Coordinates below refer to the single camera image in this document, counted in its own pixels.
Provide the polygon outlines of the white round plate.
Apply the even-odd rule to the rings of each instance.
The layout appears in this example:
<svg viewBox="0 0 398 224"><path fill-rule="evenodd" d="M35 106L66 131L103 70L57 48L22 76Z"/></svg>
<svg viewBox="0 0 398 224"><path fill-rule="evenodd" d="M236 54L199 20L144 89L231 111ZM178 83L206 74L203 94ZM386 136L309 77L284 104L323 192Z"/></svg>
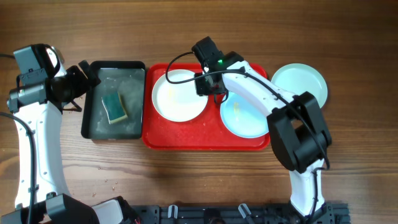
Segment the white round plate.
<svg viewBox="0 0 398 224"><path fill-rule="evenodd" d="M208 103L207 96L197 95L194 82L171 84L162 75L152 89L152 104L166 120L186 122L199 116Z"/></svg>

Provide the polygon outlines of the green yellow sponge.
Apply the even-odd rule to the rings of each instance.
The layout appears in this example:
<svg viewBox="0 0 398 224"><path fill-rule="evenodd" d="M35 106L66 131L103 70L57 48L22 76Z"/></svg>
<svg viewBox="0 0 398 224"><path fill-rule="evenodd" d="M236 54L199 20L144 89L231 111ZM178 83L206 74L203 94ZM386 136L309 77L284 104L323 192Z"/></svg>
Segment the green yellow sponge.
<svg viewBox="0 0 398 224"><path fill-rule="evenodd" d="M110 124L118 123L127 119L127 113L124 109L121 95L117 91L104 95L101 98L101 101Z"/></svg>

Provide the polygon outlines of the light blue plate front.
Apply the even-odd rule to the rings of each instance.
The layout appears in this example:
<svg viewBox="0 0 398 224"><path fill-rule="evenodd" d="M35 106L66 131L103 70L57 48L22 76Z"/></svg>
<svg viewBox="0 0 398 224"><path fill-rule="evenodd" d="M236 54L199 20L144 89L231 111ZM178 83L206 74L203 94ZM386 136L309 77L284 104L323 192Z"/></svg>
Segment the light blue plate front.
<svg viewBox="0 0 398 224"><path fill-rule="evenodd" d="M284 65L272 76L271 82L284 90L301 95L311 93L322 108L328 98L324 77L313 67L302 63Z"/></svg>

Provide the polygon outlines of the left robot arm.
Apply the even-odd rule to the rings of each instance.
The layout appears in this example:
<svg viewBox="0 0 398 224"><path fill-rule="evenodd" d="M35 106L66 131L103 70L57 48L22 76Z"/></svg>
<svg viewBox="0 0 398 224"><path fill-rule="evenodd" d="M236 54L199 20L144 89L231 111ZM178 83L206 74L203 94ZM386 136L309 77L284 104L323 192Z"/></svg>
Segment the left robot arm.
<svg viewBox="0 0 398 224"><path fill-rule="evenodd" d="M9 92L5 116L14 120L19 138L20 180L15 210L2 223L140 223L121 196L89 206L74 199L66 184L60 151L65 105L74 104L100 84L86 61L68 69L57 50L33 44L15 50L20 74Z"/></svg>

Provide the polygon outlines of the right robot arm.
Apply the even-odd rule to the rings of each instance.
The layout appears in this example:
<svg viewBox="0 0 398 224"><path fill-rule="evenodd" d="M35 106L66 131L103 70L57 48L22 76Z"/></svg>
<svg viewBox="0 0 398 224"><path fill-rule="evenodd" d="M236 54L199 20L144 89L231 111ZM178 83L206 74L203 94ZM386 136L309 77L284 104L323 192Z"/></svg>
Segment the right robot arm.
<svg viewBox="0 0 398 224"><path fill-rule="evenodd" d="M203 70L194 78L198 95L235 93L266 118L274 155L289 170L290 204L304 220L314 220L325 203L320 174L330 168L326 150L331 145L317 99L272 84L240 54L218 50L210 37L198 41L192 53Z"/></svg>

